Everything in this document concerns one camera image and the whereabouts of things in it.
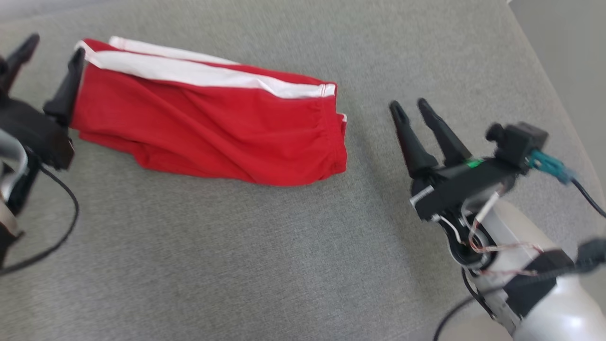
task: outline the white trim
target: white trim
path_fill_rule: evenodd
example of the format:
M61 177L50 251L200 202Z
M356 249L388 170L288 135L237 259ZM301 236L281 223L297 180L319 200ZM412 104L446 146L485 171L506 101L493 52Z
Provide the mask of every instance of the white trim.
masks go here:
M199 61L199 62L211 62L214 64L223 64L223 65L239 65L240 63L230 61L224 58L219 58L211 55L205 55L203 53L192 52L187 50L175 49L173 47L166 47L160 45L150 44L148 42L142 42L137 40L131 40L126 38L121 38L118 36L113 36L110 38L109 44L117 49L136 52L136 53L145 53L146 55L156 55L162 56L166 58L173 59L183 59L190 61Z
M173 81L199 87L233 87L263 89L285 99L321 98L335 96L334 84L296 84L254 73L209 66L197 62L140 55L123 51L93 51L84 41L76 47L84 48L86 60L94 66L145 79Z

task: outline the gray fabric surface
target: gray fabric surface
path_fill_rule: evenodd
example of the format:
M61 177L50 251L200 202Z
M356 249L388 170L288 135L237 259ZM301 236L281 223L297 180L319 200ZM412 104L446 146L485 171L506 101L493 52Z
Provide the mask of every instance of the gray fabric surface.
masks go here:
M78 229L44 263L0 279L2 340L417 340L466 295L437 225L408 204L387 104L428 150L424 96L475 155L494 121L551 133L547 152L598 181L505 1L126 0L0 24L0 51L42 35L13 94L41 106L76 41L120 35L339 84L348 171L304 187L141 169L75 139L61 174ZM508 199L574 253L602 229L571 187L533 174ZM17 261L55 241L72 206L40 178Z

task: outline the green sticker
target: green sticker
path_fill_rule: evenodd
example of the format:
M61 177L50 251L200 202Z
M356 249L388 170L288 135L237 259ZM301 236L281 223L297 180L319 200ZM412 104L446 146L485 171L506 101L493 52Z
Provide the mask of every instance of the green sticker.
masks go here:
M467 166L469 166L469 168L476 168L478 167L482 162L484 162L484 160L470 160L467 161L465 164Z

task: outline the folded red garment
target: folded red garment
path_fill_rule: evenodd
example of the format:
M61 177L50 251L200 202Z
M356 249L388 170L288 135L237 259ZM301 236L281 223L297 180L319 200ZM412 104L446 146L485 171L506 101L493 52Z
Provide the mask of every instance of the folded red garment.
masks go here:
M118 37L78 46L83 140L197 177L294 186L345 171L335 83Z

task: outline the black knob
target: black knob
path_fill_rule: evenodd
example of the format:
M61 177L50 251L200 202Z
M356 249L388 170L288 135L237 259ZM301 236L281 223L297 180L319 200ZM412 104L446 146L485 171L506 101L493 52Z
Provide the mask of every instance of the black knob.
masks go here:
M505 138L505 128L498 123L494 123L486 132L486 140L500 143Z

